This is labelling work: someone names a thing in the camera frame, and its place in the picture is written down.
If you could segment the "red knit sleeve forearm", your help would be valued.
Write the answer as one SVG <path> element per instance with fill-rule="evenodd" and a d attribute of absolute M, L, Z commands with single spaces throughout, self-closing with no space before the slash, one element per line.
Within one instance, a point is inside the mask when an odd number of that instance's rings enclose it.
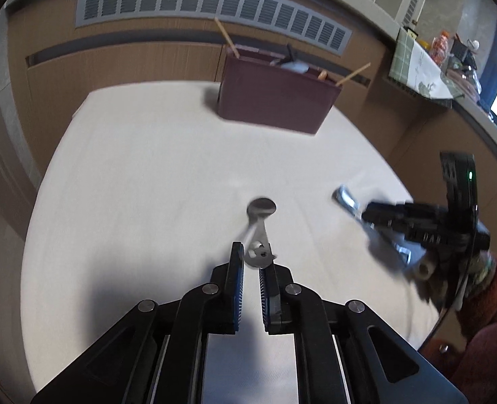
<path fill-rule="evenodd" d="M 471 268 L 473 282 L 456 313 L 465 349 L 433 337 L 420 353 L 470 403 L 497 403 L 497 257 L 483 252 Z"/>

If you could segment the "gloved right hand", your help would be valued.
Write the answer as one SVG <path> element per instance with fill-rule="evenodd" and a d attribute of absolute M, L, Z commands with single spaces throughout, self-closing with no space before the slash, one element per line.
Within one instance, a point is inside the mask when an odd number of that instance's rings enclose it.
<path fill-rule="evenodd" d="M 439 313 L 448 303 L 459 311 L 465 300 L 486 290 L 495 277 L 497 260 L 489 251 L 469 258 L 439 256 L 426 252 L 414 265 L 412 275 Z"/>

